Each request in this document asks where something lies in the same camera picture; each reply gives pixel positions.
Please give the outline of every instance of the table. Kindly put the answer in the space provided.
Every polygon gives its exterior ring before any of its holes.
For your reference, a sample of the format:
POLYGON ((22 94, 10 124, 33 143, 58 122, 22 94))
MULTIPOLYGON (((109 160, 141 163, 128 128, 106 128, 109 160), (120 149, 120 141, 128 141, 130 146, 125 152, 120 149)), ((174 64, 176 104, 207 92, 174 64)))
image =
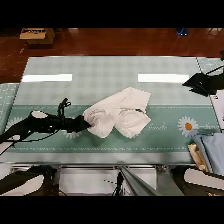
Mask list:
MULTIPOLYGON (((60 131, 40 142, 18 143, 0 162, 59 164, 188 164, 190 137, 178 130, 178 122, 192 121, 200 132, 218 132, 210 99, 189 92, 180 83, 140 83, 138 74, 190 75, 200 72, 193 57, 65 56, 29 58, 28 75, 72 74, 72 81, 22 82, 9 116, 9 128, 31 110, 56 114, 67 97, 75 117, 90 105, 129 86, 151 92, 147 114, 152 121, 141 135, 127 139, 116 130, 100 139, 87 130, 69 135, 60 131)), ((44 137, 34 134, 29 139, 44 137)))

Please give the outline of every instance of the brown floor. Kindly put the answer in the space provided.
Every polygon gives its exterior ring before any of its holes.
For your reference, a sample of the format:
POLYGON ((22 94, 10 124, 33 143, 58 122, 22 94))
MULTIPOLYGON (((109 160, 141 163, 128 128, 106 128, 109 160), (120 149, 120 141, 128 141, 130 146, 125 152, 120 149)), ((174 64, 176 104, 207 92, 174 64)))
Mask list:
POLYGON ((177 36, 174 28, 79 28, 57 33, 49 49, 28 48, 18 35, 0 35, 0 83, 19 82, 28 57, 66 55, 164 55, 220 57, 224 29, 190 28, 177 36))

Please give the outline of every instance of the gingham pattern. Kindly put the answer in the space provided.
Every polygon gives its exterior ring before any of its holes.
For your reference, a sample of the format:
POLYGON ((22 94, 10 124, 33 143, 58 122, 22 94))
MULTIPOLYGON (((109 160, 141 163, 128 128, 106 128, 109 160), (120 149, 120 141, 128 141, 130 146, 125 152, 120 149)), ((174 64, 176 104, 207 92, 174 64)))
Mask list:
POLYGON ((92 105, 127 87, 151 92, 150 105, 210 105, 206 97, 172 83, 138 83, 138 74, 199 72, 195 58, 154 56, 64 56, 29 58, 24 75, 73 74, 71 82, 21 83, 15 105, 92 105))
MULTIPOLYGON (((219 66, 224 65, 224 61, 221 61, 220 58, 204 58, 204 57, 198 57, 197 58, 199 66, 201 67, 201 71, 203 73, 207 73, 219 66)), ((209 75, 219 75, 223 72, 223 68, 220 68, 219 70, 212 72, 209 75)))
POLYGON ((19 84, 0 85, 0 134, 4 132, 19 84))

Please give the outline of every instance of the yellow flower center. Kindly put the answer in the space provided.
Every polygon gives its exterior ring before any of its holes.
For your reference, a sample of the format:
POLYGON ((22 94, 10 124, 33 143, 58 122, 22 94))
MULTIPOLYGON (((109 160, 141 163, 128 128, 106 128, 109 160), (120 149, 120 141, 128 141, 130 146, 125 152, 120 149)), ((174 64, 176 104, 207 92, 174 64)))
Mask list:
POLYGON ((185 124, 185 128, 186 128, 187 130, 192 130, 192 124, 190 124, 190 123, 186 123, 186 124, 185 124))

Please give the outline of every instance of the stack of cloth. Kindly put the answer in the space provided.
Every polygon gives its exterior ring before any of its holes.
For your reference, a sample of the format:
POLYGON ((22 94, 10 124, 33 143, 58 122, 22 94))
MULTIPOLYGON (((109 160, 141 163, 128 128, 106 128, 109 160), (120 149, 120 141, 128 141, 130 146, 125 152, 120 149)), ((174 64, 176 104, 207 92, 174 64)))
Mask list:
POLYGON ((224 176, 224 134, 196 135, 193 140, 188 148, 197 167, 224 176))
POLYGON ((88 108, 83 116, 100 138, 106 138, 115 127, 123 136, 133 138, 151 121, 146 106, 151 93, 126 88, 88 108))

